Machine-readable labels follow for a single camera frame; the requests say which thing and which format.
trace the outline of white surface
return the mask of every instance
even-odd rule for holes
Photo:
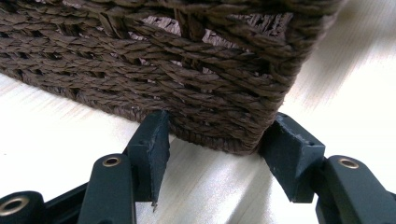
[[[363,161],[396,192],[396,2],[351,0],[281,111],[326,146]],[[94,161],[121,152],[137,128],[0,76],[0,197],[50,200],[88,181]],[[139,223],[317,223],[314,204],[288,203],[263,159],[174,140],[160,203]]]

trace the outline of wicker basket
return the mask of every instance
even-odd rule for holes
[[[0,2],[0,73],[252,153],[342,0]]]

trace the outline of woven basket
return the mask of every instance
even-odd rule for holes
[[[342,0],[0,2],[0,73],[178,137],[256,151]]]

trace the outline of metal grommet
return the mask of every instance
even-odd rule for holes
[[[26,196],[17,196],[11,198],[3,204],[0,204],[0,217],[9,216],[22,210],[29,203]]]
[[[103,161],[103,165],[105,167],[111,167],[111,166],[116,166],[116,165],[120,164],[120,162],[121,162],[120,158],[110,157]]]
[[[341,158],[340,160],[338,160],[338,163],[340,163],[341,165],[343,165],[349,169],[358,169],[359,168],[359,165],[356,162],[354,162],[350,159],[347,159],[347,158]]]

